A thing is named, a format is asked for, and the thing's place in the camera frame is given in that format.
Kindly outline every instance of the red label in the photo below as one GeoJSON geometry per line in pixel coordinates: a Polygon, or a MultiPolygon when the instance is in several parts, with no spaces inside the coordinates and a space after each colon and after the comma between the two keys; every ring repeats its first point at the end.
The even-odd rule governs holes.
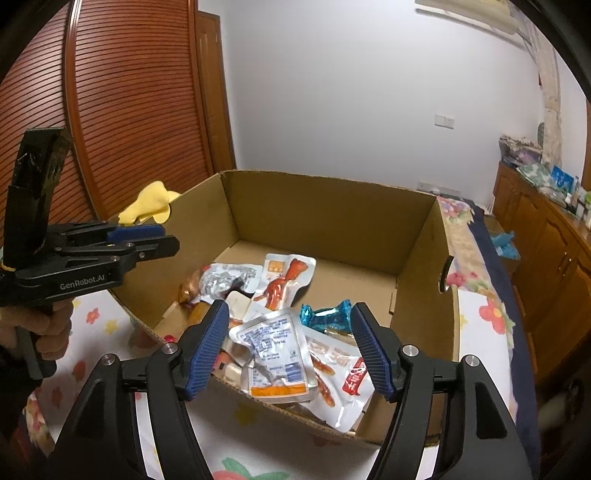
{"type": "Polygon", "coordinates": [[[359,395],[359,386],[367,372],[368,369],[365,366],[363,358],[359,357],[351,369],[351,372],[349,372],[349,375],[345,378],[343,392],[348,393],[349,395],[359,395]]]}

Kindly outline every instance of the blue textured pad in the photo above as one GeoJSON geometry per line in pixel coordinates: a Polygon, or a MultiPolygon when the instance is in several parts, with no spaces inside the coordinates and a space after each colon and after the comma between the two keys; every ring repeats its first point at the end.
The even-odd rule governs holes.
{"type": "MultiPolygon", "coordinates": [[[[375,319],[374,322],[374,328],[383,328],[375,319]]],[[[392,384],[390,364],[368,321],[357,305],[351,310],[351,330],[374,388],[389,401],[396,395],[396,388],[392,384]]]]}
{"type": "Polygon", "coordinates": [[[120,226],[107,233],[107,243],[119,245],[164,235],[166,235],[166,231],[162,225],[120,226]]]}
{"type": "Polygon", "coordinates": [[[213,364],[222,348],[223,340],[228,334],[229,324],[230,309],[228,308],[228,304],[223,302],[223,305],[216,312],[214,318],[206,326],[206,331],[191,359],[189,380],[185,388],[185,392],[191,399],[195,398],[195,395],[207,387],[213,364]]]}

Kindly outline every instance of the human hand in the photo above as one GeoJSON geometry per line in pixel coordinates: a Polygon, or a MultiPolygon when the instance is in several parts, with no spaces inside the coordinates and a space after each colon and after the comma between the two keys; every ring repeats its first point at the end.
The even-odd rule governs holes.
{"type": "Polygon", "coordinates": [[[0,308],[0,345],[17,356],[17,332],[15,327],[39,335],[35,349],[44,360],[62,358],[68,347],[74,311],[71,300],[62,300],[53,304],[53,314],[47,316],[36,309],[24,307],[0,308]]]}

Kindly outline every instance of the blue gripper pad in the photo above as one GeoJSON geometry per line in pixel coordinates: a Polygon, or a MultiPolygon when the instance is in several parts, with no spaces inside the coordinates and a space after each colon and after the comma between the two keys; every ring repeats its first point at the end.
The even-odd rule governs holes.
{"type": "Polygon", "coordinates": [[[162,225],[120,226],[107,233],[107,243],[119,245],[164,235],[166,235],[166,231],[162,225]]]}
{"type": "Polygon", "coordinates": [[[189,327],[178,344],[183,351],[194,348],[190,359],[189,378],[184,392],[189,399],[207,387],[213,364],[222,348],[222,342],[228,334],[230,308],[223,300],[216,300],[199,325],[189,327]]]}
{"type": "MultiPolygon", "coordinates": [[[[387,330],[383,335],[394,335],[393,331],[380,326],[365,303],[356,303],[351,310],[351,330],[374,388],[390,401],[397,392],[392,383],[391,361],[376,335],[382,336],[382,330],[387,330]]],[[[397,350],[390,354],[397,356],[397,350]]]]}

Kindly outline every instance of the white wall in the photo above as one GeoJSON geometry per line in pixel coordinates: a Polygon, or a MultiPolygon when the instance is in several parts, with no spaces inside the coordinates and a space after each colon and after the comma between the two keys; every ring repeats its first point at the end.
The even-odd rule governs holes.
{"type": "Polygon", "coordinates": [[[581,178],[587,150],[585,94],[564,60],[558,55],[560,114],[562,116],[562,168],[581,178]]]}
{"type": "Polygon", "coordinates": [[[199,8],[222,17],[242,168],[410,188],[427,181],[484,202],[499,136],[535,139],[543,119],[523,48],[419,14],[412,0],[200,0],[199,8]],[[455,117],[456,128],[435,127],[436,113],[455,117]]]}

